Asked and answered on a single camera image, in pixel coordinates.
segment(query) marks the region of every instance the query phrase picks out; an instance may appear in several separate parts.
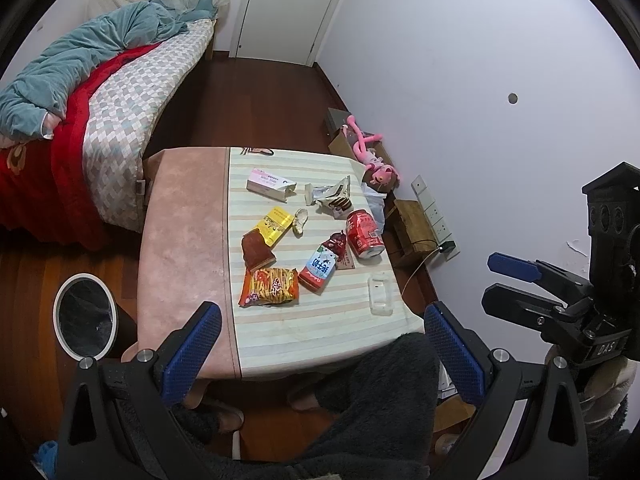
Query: black trash bag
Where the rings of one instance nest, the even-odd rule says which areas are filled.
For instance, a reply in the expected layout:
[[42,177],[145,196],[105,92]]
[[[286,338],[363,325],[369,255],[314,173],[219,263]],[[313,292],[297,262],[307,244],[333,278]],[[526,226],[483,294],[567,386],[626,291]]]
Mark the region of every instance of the black trash bag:
[[81,357],[96,357],[111,336],[111,303],[92,280],[75,282],[63,294],[58,319],[66,344]]

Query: can label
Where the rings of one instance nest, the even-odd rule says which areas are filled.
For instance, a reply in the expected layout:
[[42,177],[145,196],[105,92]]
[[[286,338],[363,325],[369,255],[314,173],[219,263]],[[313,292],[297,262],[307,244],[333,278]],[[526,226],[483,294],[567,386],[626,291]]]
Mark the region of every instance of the can label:
[[347,238],[359,258],[372,258],[385,250],[376,221],[364,209],[354,211],[347,218]]

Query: orange snack bag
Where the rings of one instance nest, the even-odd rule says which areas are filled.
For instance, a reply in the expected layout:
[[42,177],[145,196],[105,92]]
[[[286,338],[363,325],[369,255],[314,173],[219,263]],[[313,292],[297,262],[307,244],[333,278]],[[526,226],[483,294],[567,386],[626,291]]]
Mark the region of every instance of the orange snack bag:
[[273,305],[298,298],[296,269],[258,269],[244,275],[240,306]]

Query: stuffed toy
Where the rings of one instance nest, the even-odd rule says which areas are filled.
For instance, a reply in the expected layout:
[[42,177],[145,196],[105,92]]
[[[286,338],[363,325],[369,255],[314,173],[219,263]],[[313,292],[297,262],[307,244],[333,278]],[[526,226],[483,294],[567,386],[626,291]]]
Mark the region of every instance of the stuffed toy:
[[386,184],[389,184],[391,182],[394,176],[396,177],[398,182],[400,182],[400,176],[398,175],[396,168],[385,164],[384,160],[376,156],[373,151],[367,149],[367,143],[382,140],[382,136],[372,135],[365,137],[356,124],[355,117],[352,115],[347,117],[347,124],[342,126],[342,132],[347,138],[347,132],[349,128],[353,130],[358,137],[357,142],[353,145],[353,155],[356,156],[361,164],[364,164],[366,166],[366,171],[373,171],[371,175],[371,181],[369,181],[369,183],[374,186],[386,186]]

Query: checkered bed sheet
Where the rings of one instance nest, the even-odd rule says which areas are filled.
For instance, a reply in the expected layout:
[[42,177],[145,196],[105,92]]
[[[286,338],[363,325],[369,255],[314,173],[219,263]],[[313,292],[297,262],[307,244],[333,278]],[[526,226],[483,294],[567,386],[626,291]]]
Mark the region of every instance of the checkered bed sheet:
[[82,166],[109,224],[142,231],[143,195],[136,184],[144,179],[142,155],[164,106],[213,37],[214,22],[198,20],[188,29],[118,70],[89,101]]

